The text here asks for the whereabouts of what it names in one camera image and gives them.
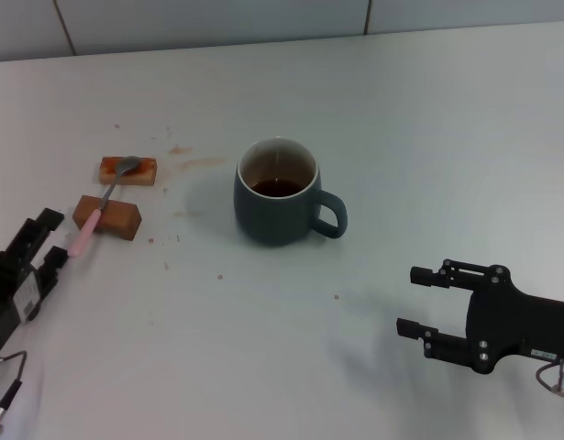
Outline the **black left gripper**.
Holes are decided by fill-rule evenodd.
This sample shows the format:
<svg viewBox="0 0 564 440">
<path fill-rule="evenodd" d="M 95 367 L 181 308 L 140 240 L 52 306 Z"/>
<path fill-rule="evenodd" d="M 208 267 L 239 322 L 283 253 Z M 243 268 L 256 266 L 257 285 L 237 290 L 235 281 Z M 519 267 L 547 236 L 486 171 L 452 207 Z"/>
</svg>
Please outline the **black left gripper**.
<svg viewBox="0 0 564 440">
<path fill-rule="evenodd" d="M 69 258 L 66 249 L 53 246 L 38 268 L 30 262 L 63 220 L 62 213 L 44 208 L 36 219 L 25 221 L 8 246 L 8 260 L 23 265 L 10 265 L 0 252 L 0 351 L 19 325 L 35 319 L 58 283 Z"/>
</svg>

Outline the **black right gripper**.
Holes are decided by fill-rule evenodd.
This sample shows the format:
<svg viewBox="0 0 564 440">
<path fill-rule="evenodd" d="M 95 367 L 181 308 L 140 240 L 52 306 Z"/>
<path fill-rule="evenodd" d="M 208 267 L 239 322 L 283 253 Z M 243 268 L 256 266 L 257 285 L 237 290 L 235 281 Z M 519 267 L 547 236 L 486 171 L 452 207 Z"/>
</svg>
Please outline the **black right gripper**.
<svg viewBox="0 0 564 440">
<path fill-rule="evenodd" d="M 491 373 L 499 360 L 513 355 L 546 361 L 564 358 L 564 302 L 519 291 L 504 266 L 487 268 L 446 258 L 436 271 L 412 267 L 410 282 L 474 291 L 467 340 L 415 321 L 396 320 L 399 336 L 423 341 L 426 358 L 469 365 L 471 357 L 471 368 L 480 374 Z"/>
</svg>

